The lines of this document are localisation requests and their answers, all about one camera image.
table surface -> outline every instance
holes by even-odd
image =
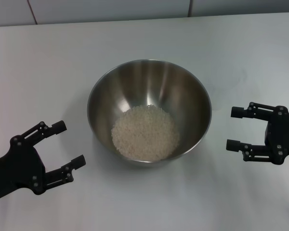
[[[96,140],[86,106],[104,73],[148,58],[192,72],[213,112],[190,154],[138,169]],[[67,131],[36,145],[46,170],[87,161],[72,183],[1,198],[0,231],[289,231],[289,156],[246,163],[225,149],[263,144],[264,121],[230,118],[249,102],[289,109],[289,13],[0,27],[0,157],[12,136],[62,119]]]

robotic arm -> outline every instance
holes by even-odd
[[[289,112],[286,107],[251,102],[246,110],[243,107],[232,107],[231,117],[256,118],[268,121],[268,124],[265,130],[265,145],[227,140],[227,150],[242,151],[244,161],[272,162],[275,165],[284,163],[289,155]]]
[[[29,188],[36,195],[46,190],[72,182],[72,170],[86,164],[84,156],[73,159],[61,168],[45,172],[45,166],[33,147],[38,142],[66,130],[59,121],[51,127],[40,122],[22,135],[10,140],[10,149],[0,158],[0,198],[20,188]]]

